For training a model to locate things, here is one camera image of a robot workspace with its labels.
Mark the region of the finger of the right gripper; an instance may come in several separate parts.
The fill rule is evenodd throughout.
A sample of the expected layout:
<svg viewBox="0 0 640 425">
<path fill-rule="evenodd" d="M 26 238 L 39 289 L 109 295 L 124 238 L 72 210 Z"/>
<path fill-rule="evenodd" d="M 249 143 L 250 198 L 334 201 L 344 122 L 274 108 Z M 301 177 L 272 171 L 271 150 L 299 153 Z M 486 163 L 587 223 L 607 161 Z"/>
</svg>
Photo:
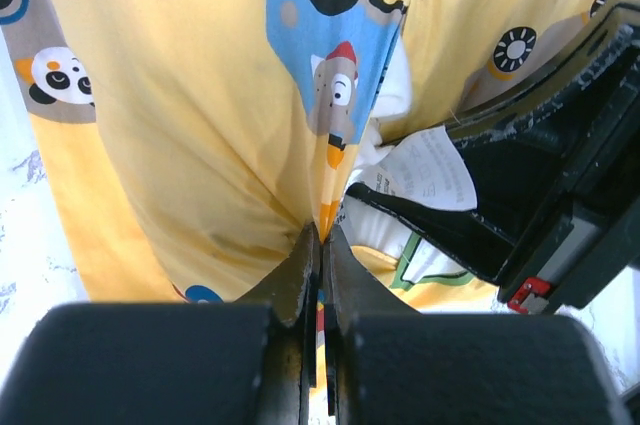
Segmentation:
<svg viewBox="0 0 640 425">
<path fill-rule="evenodd" d="M 460 109 L 446 123 L 457 145 L 511 140 L 571 107 L 573 127 L 590 125 L 607 104 L 602 83 L 637 71 L 639 0 L 602 0 L 593 15 L 552 25 L 538 36 L 508 32 L 486 65 L 465 82 Z"/>
<path fill-rule="evenodd" d="M 518 241 L 513 211 L 481 200 L 471 211 L 443 211 L 376 192 L 362 183 L 347 195 L 397 219 L 482 280 L 499 280 L 504 261 Z"/>
</svg>

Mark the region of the white pillow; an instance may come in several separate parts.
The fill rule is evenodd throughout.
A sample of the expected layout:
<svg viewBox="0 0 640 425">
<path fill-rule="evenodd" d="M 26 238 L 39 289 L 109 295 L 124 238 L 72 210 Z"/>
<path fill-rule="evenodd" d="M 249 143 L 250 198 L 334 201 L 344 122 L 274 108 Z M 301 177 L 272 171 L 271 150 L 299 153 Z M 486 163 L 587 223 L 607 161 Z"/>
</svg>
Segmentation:
<svg viewBox="0 0 640 425">
<path fill-rule="evenodd" d="M 398 145 L 382 144 L 380 125 L 405 117 L 411 106 L 411 77 L 404 45 L 398 42 L 348 185 L 406 199 L 429 210 L 466 212 L 477 207 L 471 175 L 443 126 L 416 132 Z M 346 196 L 336 218 L 352 246 L 364 246 L 397 260 L 393 289 L 423 284 L 462 286 L 473 276 L 418 233 L 389 214 Z"/>
</svg>

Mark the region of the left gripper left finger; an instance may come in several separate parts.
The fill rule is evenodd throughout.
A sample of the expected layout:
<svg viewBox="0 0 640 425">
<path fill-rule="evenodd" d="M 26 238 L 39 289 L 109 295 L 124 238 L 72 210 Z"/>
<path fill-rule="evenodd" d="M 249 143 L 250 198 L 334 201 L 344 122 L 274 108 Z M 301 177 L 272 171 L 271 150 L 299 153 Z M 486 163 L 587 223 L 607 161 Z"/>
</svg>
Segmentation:
<svg viewBox="0 0 640 425">
<path fill-rule="evenodd" d="M 261 339 L 260 373 L 254 379 L 255 424 L 306 424 L 310 389 L 316 386 L 320 239 L 306 224 L 290 254 L 237 300 L 263 305 L 268 322 Z"/>
</svg>

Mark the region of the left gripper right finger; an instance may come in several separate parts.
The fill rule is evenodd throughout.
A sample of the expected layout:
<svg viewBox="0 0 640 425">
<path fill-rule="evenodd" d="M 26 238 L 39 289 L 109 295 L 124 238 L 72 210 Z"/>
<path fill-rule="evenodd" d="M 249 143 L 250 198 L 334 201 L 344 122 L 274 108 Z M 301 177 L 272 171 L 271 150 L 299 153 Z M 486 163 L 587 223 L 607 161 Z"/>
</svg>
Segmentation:
<svg viewBox="0 0 640 425">
<path fill-rule="evenodd" d="M 400 409 L 392 362 L 419 313 L 356 259 L 339 226 L 324 243 L 324 298 L 330 414 L 338 424 L 389 424 Z"/>
</svg>

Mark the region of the yellow cartoon-print pillowcase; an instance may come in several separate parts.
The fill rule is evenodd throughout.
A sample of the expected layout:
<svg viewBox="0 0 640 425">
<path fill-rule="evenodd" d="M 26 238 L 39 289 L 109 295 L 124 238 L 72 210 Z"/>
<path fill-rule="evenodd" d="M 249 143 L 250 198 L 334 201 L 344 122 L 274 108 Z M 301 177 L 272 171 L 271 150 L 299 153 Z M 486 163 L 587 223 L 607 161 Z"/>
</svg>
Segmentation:
<svg viewBox="0 0 640 425">
<path fill-rule="evenodd" d="M 332 225 L 398 42 L 455 117 L 506 33 L 602 0 L 1 0 L 1 32 L 96 301 L 239 298 Z"/>
</svg>

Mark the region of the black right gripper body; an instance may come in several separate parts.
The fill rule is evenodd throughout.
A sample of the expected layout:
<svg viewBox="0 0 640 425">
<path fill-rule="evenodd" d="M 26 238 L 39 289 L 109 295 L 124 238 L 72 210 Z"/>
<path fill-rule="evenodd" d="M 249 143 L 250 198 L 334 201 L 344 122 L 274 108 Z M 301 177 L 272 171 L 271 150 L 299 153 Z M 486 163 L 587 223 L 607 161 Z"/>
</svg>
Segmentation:
<svg viewBox="0 0 640 425">
<path fill-rule="evenodd" d="M 639 252 L 639 63 L 569 67 L 452 129 L 477 207 L 452 254 L 521 313 L 584 305 Z"/>
</svg>

